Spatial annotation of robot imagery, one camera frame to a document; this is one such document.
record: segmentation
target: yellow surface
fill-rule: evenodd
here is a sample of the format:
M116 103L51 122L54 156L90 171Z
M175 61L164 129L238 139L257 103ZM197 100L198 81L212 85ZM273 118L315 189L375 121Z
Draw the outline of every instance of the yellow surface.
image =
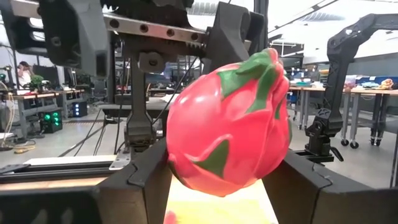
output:
M261 180L225 198L219 198L190 190L173 178L167 211L176 214L178 224L276 223Z

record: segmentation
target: caster wheel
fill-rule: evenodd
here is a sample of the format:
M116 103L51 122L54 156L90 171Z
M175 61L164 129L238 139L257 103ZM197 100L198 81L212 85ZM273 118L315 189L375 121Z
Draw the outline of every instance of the caster wheel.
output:
M347 139L341 140L340 143L341 143L342 146L348 146L349 145L349 142L348 142Z
M351 143L349 144L349 146L350 146L351 148L353 148L353 149L357 149L357 148L359 147L359 144L358 144L358 142L356 142L356 143L351 142Z

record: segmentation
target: concrete floor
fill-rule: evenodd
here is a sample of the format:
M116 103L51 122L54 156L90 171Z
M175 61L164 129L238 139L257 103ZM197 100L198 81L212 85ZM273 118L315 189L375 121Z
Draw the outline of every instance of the concrete floor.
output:
M96 113L93 113L82 119L94 119L95 116ZM313 117L310 117L310 121L308 122L309 124L311 124L312 119ZM29 152L23 154L14 154L13 151L0 152L0 167L7 164L22 163L32 158L57 157L81 141L87 135L91 125L92 123L64 123L61 131L55 134L47 134L43 139L36 139L36 148ZM122 122L119 130L119 144L123 141L124 125L125 122ZM100 127L101 123L95 124L93 131ZM294 126L293 129L293 140L290 148L293 150L302 150L304 144L308 143L308 137L305 136L304 130L300 131L296 127L297 125ZM113 153L116 130L116 124L110 124L106 127L98 155ZM92 155L99 135L100 132L87 140L81 148L78 156ZM370 146L369 135L369 128L359 128L356 137L357 142L359 143L359 148L352 149L349 146L344 147L340 144L340 135L338 134L337 138L332 139L331 142L333 146L340 150L345 161L335 161L325 165L327 168L339 174L345 175L368 186L377 188L388 187L391 176L396 135L385 133L380 147ZM76 150L77 149L69 153L68 156L73 156Z

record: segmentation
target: woman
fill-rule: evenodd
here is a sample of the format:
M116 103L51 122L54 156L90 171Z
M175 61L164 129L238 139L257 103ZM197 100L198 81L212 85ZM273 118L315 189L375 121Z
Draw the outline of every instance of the woman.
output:
M30 83L30 77L33 75L32 67L24 61L19 62L18 65L18 80L19 85L24 86Z

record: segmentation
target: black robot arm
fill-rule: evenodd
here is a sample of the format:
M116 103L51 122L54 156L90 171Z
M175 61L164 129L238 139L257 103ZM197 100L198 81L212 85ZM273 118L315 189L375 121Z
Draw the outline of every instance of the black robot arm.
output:
M337 149L330 146L330 138L335 137L343 127L340 103L348 65L353 61L359 46L380 29L398 30L398 14L369 14L329 39L327 54L330 68L323 108L315 115L313 124L305 130L305 134L310 137L310 142L305 146L305 151L310 154L309 159L312 156L330 158L332 151L339 160L343 160Z

